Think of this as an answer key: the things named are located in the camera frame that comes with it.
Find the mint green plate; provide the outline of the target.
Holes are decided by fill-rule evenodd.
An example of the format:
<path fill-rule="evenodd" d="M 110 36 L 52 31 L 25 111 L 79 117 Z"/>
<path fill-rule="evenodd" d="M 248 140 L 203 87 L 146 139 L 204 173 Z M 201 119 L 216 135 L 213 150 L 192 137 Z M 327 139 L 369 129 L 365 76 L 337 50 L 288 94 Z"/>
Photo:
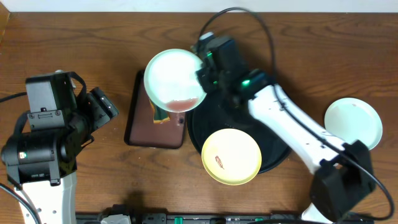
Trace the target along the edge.
<path fill-rule="evenodd" d="M 182 113 L 196 108 L 206 97 L 197 78 L 201 65 L 199 57 L 184 49 L 158 53 L 144 72 L 147 96 L 168 112 Z"/>
<path fill-rule="evenodd" d="M 357 98 L 334 101 L 325 112 L 324 124 L 328 132 L 350 144 L 360 140 L 369 150 L 379 144 L 383 133 L 376 110 Z"/>

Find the orange green scrub sponge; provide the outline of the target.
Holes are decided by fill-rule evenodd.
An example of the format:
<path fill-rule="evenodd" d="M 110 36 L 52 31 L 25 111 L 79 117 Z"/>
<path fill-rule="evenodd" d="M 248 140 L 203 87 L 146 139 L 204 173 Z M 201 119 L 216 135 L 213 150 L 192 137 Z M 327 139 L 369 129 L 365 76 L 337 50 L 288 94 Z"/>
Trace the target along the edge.
<path fill-rule="evenodd" d="M 153 112 L 153 123 L 154 124 L 160 124 L 160 123 L 170 121 L 170 116 L 169 116 L 168 111 L 163 110 L 162 108 L 158 107 L 151 100 L 149 100 L 149 103 L 150 103 L 150 107 L 152 108 L 152 112 Z"/>

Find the yellow plate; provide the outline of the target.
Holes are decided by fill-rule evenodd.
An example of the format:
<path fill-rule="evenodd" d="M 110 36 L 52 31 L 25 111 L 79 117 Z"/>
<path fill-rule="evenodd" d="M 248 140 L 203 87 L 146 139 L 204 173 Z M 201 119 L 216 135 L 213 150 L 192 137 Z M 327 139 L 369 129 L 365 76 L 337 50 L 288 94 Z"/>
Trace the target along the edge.
<path fill-rule="evenodd" d="M 262 154 L 257 142 L 238 129 L 221 129 L 211 134 L 201 149 L 207 173 L 222 184 L 242 185 L 257 176 Z"/>

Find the mint green plate top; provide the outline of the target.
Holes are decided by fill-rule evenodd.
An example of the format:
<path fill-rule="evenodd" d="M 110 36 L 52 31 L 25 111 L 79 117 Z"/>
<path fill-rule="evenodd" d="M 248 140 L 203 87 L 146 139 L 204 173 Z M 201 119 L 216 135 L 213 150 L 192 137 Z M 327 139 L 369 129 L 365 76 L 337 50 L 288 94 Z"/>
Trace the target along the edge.
<path fill-rule="evenodd" d="M 357 98 L 334 101 L 325 112 L 324 124 L 328 132 L 350 144 L 360 140 L 369 150 L 379 144 L 383 133 L 376 110 Z"/>

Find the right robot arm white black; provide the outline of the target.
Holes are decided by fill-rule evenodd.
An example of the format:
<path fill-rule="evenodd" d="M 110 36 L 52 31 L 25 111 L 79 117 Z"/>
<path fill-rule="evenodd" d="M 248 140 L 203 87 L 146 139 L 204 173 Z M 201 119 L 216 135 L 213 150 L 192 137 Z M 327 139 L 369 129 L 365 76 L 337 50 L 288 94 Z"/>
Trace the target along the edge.
<path fill-rule="evenodd" d="M 207 93 L 216 90 L 246 104 L 249 114 L 293 149 L 313 174 L 311 208 L 316 220 L 342 221 L 374 191 L 371 156 L 364 143 L 347 143 L 304 113 L 266 72 L 208 54 L 197 71 Z"/>

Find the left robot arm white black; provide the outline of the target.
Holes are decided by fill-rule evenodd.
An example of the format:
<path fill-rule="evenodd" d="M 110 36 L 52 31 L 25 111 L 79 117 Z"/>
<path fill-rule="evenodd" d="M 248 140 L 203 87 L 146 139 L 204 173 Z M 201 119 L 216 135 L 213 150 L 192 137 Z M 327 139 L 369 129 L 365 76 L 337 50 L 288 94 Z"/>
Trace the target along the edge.
<path fill-rule="evenodd" d="M 76 157 L 119 111 L 98 87 L 29 90 L 30 110 L 1 151 L 26 223 L 76 223 Z"/>

